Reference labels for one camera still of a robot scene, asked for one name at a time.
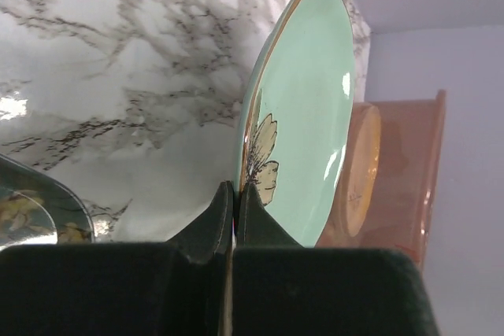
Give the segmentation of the yellow and cream plate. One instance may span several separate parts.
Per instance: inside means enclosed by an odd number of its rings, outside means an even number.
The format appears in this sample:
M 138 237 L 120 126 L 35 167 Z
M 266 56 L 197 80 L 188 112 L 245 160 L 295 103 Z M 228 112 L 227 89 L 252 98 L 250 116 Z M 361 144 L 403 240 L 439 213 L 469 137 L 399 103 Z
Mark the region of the yellow and cream plate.
M 352 238 L 358 236 L 369 209 L 379 165 L 380 139 L 378 108 L 365 102 L 355 104 L 337 190 L 343 230 Z

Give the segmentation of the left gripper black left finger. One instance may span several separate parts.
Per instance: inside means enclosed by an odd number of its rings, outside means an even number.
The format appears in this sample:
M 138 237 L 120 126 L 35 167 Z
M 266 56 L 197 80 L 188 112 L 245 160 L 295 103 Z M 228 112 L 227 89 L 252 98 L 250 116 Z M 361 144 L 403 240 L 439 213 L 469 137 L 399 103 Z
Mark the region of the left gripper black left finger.
M 169 240 L 166 335 L 218 335 L 232 243 L 234 194 L 220 183 L 208 207 Z

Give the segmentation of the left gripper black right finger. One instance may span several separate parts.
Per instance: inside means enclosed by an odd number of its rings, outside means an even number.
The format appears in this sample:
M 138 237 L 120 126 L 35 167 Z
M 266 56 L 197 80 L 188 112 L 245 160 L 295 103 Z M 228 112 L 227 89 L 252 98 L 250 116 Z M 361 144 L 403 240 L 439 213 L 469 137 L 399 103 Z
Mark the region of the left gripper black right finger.
M 240 194 L 239 207 L 235 211 L 235 238 L 238 247 L 301 247 L 268 214 L 253 183 L 247 183 Z

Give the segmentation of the green and cream plate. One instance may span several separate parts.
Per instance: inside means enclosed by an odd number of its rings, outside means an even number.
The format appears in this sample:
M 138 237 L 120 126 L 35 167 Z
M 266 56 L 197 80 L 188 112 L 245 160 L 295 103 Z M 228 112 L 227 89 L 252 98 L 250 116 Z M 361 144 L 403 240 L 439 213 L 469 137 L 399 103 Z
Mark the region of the green and cream plate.
M 239 118 L 233 186 L 257 189 L 269 243 L 317 244 L 343 169 L 354 100 L 343 0 L 290 0 L 266 39 Z

